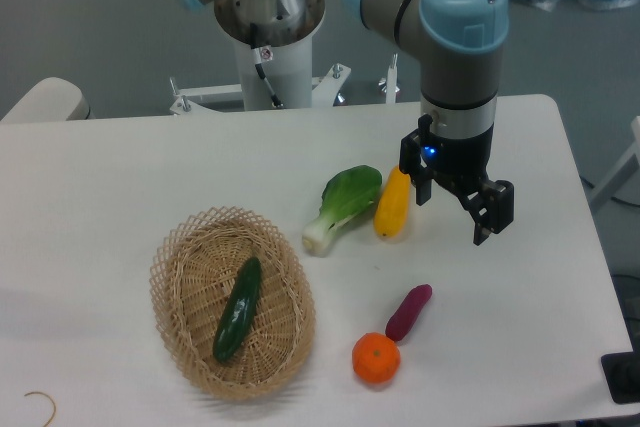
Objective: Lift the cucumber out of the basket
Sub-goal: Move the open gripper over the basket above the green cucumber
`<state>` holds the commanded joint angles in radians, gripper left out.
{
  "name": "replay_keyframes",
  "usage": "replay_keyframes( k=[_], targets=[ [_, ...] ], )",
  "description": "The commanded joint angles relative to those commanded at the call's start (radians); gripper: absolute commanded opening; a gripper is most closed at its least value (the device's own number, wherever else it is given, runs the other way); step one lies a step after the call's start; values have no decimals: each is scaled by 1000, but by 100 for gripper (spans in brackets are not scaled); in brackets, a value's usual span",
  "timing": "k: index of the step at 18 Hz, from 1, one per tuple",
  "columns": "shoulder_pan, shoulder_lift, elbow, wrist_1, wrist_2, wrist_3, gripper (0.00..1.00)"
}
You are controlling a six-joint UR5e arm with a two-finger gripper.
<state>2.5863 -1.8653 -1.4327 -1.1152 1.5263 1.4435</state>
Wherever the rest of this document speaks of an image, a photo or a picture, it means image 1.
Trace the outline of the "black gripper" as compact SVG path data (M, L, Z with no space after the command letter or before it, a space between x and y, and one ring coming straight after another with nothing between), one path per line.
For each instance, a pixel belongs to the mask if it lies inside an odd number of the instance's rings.
M433 182L450 192L473 219L476 246L514 220L514 185L488 179L492 140L492 129L463 139L439 136L432 116L424 114L400 145L398 167L410 177L416 204L430 200Z

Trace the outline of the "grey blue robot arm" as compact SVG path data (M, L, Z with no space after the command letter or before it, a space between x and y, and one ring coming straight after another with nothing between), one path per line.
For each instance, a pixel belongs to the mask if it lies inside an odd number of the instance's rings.
M235 45L247 110L308 108L311 38L324 0L180 0L212 6ZM453 194L481 243L514 217L514 188L486 172L493 136L509 0L343 0L362 25L419 62L421 115L401 143L399 167L418 204L433 185Z

